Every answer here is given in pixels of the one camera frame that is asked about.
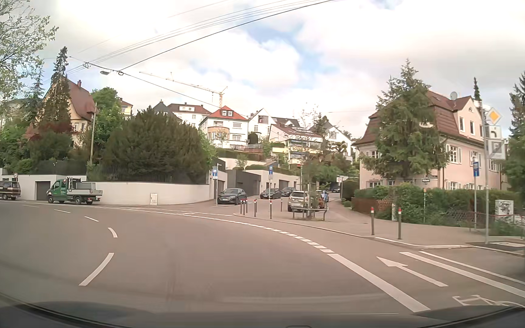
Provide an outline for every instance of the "construction crane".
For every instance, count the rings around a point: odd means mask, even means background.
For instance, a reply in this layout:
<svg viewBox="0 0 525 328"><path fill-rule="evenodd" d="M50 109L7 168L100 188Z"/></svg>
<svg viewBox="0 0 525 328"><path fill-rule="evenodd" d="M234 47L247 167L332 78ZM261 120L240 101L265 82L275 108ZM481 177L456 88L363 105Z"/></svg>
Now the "construction crane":
<svg viewBox="0 0 525 328"><path fill-rule="evenodd" d="M203 86L200 86L200 85L195 85L195 84L191 84L191 83L185 83L185 82L182 82L182 81L174 80L173 77L171 77L171 78L163 78L163 77L157 76L157 75L152 74L152 73L147 73L147 72L140 72L140 73L141 74L145 74L145 75L150 75L152 77L156 77L156 78L160 78L160 79L176 82L176 83L179 83L179 84L187 85L187 86L193 86L193 87L196 87L198 89L202 89L202 90L206 90L206 91L212 92L212 94L217 93L218 96L220 96L218 108L222 108L222 95L224 94L224 91L228 88L226 86L226 87L224 87L224 90L222 90L222 91L215 91L215 90L208 89L207 87L203 87Z"/></svg>

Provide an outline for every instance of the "road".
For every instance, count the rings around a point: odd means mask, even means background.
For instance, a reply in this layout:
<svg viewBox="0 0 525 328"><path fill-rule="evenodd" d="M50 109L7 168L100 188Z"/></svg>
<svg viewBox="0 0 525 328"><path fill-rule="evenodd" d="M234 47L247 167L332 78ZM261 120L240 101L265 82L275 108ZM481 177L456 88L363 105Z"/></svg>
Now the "road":
<svg viewBox="0 0 525 328"><path fill-rule="evenodd" d="M422 252L236 212L212 203L0 200L0 293L112 323L127 311L406 314L525 306L521 257Z"/></svg>

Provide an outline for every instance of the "green truck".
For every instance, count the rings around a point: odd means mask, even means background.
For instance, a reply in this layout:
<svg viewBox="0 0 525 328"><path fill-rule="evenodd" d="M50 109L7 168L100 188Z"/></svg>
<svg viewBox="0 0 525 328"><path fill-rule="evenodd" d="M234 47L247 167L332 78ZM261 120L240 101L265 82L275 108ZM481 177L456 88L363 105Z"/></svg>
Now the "green truck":
<svg viewBox="0 0 525 328"><path fill-rule="evenodd" d="M86 203L91 205L92 202L100 201L103 195L102 190L96 190L96 183L82 182L78 178L67 177L57 180L48 191L48 203L52 204L58 201L60 204L65 201L73 201L77 205Z"/></svg>

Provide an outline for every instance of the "yellow diamond sign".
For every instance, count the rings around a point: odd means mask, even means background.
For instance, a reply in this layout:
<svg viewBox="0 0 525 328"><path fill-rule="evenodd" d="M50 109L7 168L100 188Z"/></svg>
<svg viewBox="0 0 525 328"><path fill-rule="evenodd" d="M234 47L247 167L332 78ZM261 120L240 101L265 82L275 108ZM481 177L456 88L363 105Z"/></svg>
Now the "yellow diamond sign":
<svg viewBox="0 0 525 328"><path fill-rule="evenodd" d="M491 125L496 125L502 118L502 115L498 112L497 109L491 108L489 112L487 112L486 117L490 120Z"/></svg>

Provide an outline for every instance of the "garage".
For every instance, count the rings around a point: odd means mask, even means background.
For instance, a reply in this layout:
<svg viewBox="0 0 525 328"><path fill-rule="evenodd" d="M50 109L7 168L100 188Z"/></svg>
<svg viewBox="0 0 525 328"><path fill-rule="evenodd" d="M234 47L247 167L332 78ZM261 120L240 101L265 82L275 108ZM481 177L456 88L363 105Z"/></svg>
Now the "garage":
<svg viewBox="0 0 525 328"><path fill-rule="evenodd" d="M51 181L36 181L36 200L47 200L46 191L51 185Z"/></svg>

